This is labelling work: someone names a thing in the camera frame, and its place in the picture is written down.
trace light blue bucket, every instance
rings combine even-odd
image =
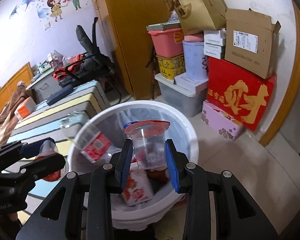
[[[182,44],[187,77],[195,80],[207,79],[207,57],[203,54],[204,42],[183,40]]]

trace paper bag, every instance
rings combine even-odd
[[[222,0],[164,0],[175,9],[184,35],[226,27],[226,6]]]

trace pink plastic bin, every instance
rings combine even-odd
[[[165,31],[149,31],[157,55],[171,58],[183,54],[181,28]]]

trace yellow dress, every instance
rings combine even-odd
[[[57,15],[61,15],[62,11],[61,11],[61,5],[60,4],[56,4],[52,7],[52,13],[50,14],[51,17],[57,17]]]

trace triangular cutout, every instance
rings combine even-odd
[[[232,192],[234,196],[235,205],[237,207],[238,217],[240,219],[245,219],[248,217],[253,217],[256,215],[253,207],[250,206],[248,201],[244,198],[242,193],[236,186],[232,186]]]
[[[52,220],[58,220],[65,194],[66,188],[60,188],[59,191],[53,196],[51,201],[42,210],[41,216]]]

